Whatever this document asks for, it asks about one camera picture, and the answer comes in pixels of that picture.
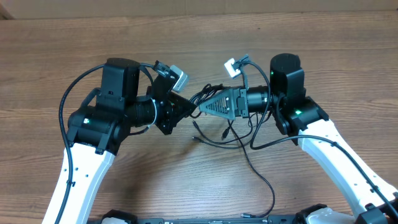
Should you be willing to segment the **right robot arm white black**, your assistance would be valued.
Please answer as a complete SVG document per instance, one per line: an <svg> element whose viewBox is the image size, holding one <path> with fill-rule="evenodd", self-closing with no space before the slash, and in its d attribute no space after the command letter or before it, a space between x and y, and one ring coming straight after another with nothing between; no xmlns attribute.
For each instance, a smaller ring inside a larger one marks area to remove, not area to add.
<svg viewBox="0 0 398 224"><path fill-rule="evenodd" d="M397 223L397 189L347 144L329 115L306 95L304 78L297 55L278 54L271 59L266 86L225 87L200 103L199 110L228 120L270 112L283 141L316 160L352 210L347 215L316 204L295 215L267 215L267 223Z"/></svg>

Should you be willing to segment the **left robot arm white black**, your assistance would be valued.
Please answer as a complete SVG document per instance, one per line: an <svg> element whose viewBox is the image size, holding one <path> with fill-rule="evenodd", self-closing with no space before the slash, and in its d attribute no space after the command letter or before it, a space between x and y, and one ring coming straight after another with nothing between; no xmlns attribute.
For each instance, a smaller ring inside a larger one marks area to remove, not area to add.
<svg viewBox="0 0 398 224"><path fill-rule="evenodd" d="M101 86L90 91L68 121L63 107L72 88L85 76L102 71ZM86 223L121 143L156 126L164 135L189 116L195 104L179 96L189 80L175 65L108 58L81 74L60 102L58 120L65 144L62 169L44 223Z"/></svg>

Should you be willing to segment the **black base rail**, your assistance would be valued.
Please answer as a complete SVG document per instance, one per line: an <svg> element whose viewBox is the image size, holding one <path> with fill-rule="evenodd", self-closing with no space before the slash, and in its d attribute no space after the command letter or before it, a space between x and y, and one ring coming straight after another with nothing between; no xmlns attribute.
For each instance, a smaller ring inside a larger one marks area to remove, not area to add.
<svg viewBox="0 0 398 224"><path fill-rule="evenodd" d="M89 220L89 224L137 223L137 224L294 224L294 223L395 223L381 208L371 207L357 217L339 213L325 204L316 204L295 214L268 215L263 218L191 218L163 219L138 218L130 213L111 210L99 219Z"/></svg>

